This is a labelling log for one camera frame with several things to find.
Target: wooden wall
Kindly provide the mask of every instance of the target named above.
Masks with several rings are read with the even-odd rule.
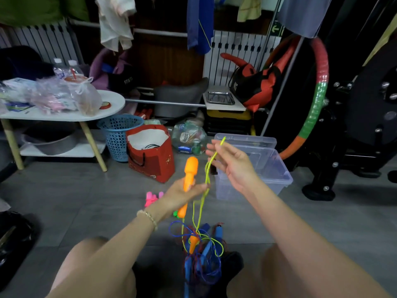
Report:
[[[86,0],[91,22],[98,22],[98,8],[95,0]],[[137,13],[130,18],[130,24],[137,28],[186,32],[187,0],[135,0]],[[271,20],[271,11],[262,11],[257,20],[237,22],[238,8],[224,6],[215,10],[215,29],[245,33],[266,34]],[[79,46],[87,64],[102,49],[99,28],[73,26]],[[116,57],[106,62],[112,64]],[[204,55],[187,50],[186,38],[135,34],[130,50],[129,62],[138,67],[139,84],[156,87],[163,81],[173,85],[191,85],[202,78]]]

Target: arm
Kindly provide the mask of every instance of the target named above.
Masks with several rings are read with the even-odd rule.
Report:
[[[216,150],[213,164],[223,170],[232,185],[254,207],[263,225],[308,291],[323,297],[390,297],[360,266],[315,232],[256,175],[248,156],[217,141],[208,145],[207,155]]]
[[[207,189],[205,184],[183,191],[183,179],[145,209],[159,223],[173,210]],[[86,265],[73,271],[47,298],[109,297],[119,288],[154,230],[153,222],[139,214],[123,230],[102,246]]]

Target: blue plastic basket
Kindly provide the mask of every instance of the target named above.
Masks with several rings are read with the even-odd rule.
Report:
[[[98,121],[97,126],[106,136],[106,145],[112,158],[127,162],[126,131],[143,125],[143,119],[135,115],[113,115]]]

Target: white side table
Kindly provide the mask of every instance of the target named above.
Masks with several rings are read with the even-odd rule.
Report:
[[[21,149],[19,149],[9,119],[79,122],[87,141],[84,139],[84,137],[82,137],[74,149],[61,155],[55,155],[55,157],[92,157],[95,155],[102,170],[104,172],[107,171],[108,168],[106,167],[105,162],[103,161],[101,156],[101,152],[104,150],[105,144],[103,142],[100,144],[100,151],[86,121],[97,120],[116,114],[124,107],[126,100],[124,99],[124,97],[122,97],[122,95],[115,92],[104,90],[98,90],[98,92],[102,96],[102,101],[110,102],[111,107],[105,110],[99,110],[98,114],[93,117],[83,116],[80,114],[80,112],[45,115],[35,106],[21,112],[8,112],[0,115],[0,120],[4,128],[4,133],[6,134],[8,144],[10,145],[11,152],[18,169],[22,170],[25,168],[21,155],[47,155],[44,155],[32,145],[23,145]]]

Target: small bottle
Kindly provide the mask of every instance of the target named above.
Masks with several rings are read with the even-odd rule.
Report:
[[[55,75],[60,79],[64,79],[65,77],[67,77],[69,75],[69,69],[67,68],[67,66],[65,66],[62,63],[62,59],[60,59],[60,58],[54,59],[53,70],[54,70]]]
[[[68,61],[68,63],[70,66],[70,69],[69,69],[70,73],[69,73],[69,76],[65,79],[66,81],[80,83],[87,79],[87,77],[84,76],[82,69],[80,69],[77,61],[75,61],[74,59],[70,59]]]
[[[199,155],[201,154],[201,140],[196,138],[193,140],[193,147],[192,147],[192,153],[194,155]]]

